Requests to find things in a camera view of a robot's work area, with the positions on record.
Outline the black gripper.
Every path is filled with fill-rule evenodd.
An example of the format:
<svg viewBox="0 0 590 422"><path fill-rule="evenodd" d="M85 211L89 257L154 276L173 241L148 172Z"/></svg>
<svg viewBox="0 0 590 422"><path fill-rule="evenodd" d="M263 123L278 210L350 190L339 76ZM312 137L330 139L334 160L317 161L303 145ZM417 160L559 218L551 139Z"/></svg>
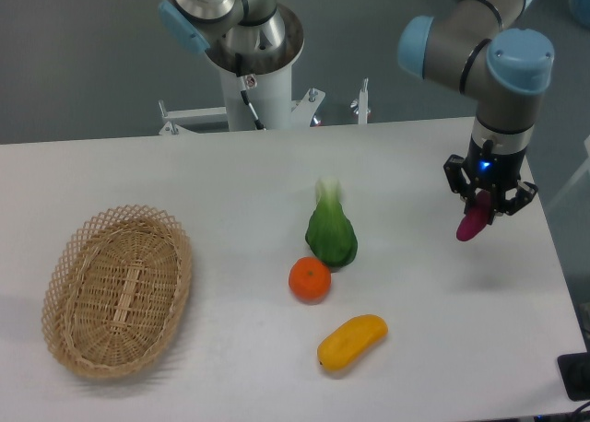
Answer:
<svg viewBox="0 0 590 422"><path fill-rule="evenodd" d="M492 220L498 216L513 216L528 206L537 195L537 186L524 182L521 168L526 147L498 153L492 139L470 139L466 158L451 155L443 169L450 190L464 202L467 213L480 191L490 193Z"/></svg>

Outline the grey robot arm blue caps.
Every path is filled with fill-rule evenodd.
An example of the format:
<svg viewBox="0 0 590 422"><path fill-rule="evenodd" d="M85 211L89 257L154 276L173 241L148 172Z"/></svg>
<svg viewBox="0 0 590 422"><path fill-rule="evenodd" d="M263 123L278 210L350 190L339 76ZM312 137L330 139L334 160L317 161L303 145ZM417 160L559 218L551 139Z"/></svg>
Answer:
<svg viewBox="0 0 590 422"><path fill-rule="evenodd" d="M488 196L486 221L528 206L537 187L521 177L525 152L551 81L551 41L514 22L533 0L453 0L446 18L419 16L403 30L399 66L477 103L465 157L443 168L452 192L472 210Z"/></svg>

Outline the second grey robot arm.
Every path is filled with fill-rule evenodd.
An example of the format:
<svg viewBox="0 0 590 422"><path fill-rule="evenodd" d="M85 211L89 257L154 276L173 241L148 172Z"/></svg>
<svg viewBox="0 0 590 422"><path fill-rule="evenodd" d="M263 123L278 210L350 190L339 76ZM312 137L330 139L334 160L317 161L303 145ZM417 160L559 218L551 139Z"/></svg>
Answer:
<svg viewBox="0 0 590 422"><path fill-rule="evenodd" d="M164 28L188 52L221 45L229 53L270 53L284 41L277 0L162 0Z"/></svg>

